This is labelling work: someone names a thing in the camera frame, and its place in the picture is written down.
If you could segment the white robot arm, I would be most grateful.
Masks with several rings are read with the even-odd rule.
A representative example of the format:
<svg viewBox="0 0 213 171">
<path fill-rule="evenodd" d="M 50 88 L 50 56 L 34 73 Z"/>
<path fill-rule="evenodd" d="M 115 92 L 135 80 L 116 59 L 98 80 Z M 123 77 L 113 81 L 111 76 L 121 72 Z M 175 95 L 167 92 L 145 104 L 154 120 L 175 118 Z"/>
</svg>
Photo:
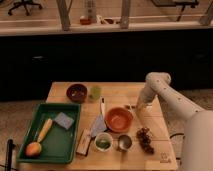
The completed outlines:
<svg viewBox="0 0 213 171">
<path fill-rule="evenodd" d="M 169 73 L 148 73 L 138 95 L 136 114 L 141 116 L 156 95 L 163 98 L 186 121 L 180 171 L 213 171 L 213 111 L 183 96 L 170 83 Z"/>
</svg>

